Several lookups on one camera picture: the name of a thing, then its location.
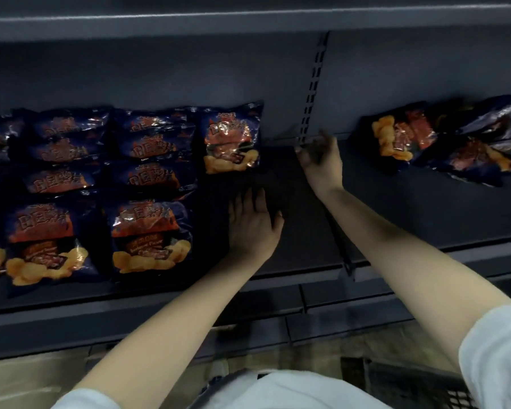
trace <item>white sleeve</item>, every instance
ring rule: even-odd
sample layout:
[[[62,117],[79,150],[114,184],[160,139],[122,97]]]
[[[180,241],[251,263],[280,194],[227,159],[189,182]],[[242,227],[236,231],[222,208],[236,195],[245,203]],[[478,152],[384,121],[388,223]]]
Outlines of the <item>white sleeve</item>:
[[[511,408],[511,305],[490,310],[459,350],[460,368],[481,409]]]
[[[51,409],[121,409],[108,396],[92,389],[75,389],[65,394]]]

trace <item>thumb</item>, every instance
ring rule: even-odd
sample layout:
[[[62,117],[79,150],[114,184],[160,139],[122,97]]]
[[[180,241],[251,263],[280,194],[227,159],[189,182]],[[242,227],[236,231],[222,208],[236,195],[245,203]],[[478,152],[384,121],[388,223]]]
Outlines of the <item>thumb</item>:
[[[280,234],[282,233],[282,228],[284,227],[284,217],[282,213],[278,211],[275,215],[275,223],[273,224],[273,233],[280,238]]]
[[[297,159],[299,160],[301,167],[305,169],[310,166],[312,159],[308,152],[301,148],[296,148],[295,151],[297,152]]]

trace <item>person's right hand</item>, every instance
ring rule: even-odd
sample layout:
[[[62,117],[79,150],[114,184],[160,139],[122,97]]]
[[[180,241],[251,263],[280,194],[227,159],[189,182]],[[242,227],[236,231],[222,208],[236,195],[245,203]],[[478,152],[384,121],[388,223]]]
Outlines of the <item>person's right hand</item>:
[[[325,200],[335,190],[343,189],[343,162],[337,138],[320,130],[321,139],[312,142],[308,149],[298,149],[297,157],[307,181],[316,196]]]

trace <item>beige floor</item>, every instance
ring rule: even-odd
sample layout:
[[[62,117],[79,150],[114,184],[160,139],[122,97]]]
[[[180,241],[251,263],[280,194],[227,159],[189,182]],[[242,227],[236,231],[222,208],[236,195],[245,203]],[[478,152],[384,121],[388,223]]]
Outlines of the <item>beige floor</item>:
[[[48,409],[85,373],[89,349],[81,348],[0,361],[0,409]],[[340,357],[372,357],[453,370],[417,323],[365,334],[235,357],[221,362],[242,368],[311,370],[341,378]],[[211,364],[186,369],[162,408],[185,408],[206,385]]]

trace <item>upper shelf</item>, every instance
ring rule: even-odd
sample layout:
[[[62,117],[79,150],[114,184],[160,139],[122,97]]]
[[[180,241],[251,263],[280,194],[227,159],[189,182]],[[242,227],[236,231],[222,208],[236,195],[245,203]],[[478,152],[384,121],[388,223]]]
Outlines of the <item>upper shelf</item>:
[[[0,42],[511,24],[511,0],[0,0]]]

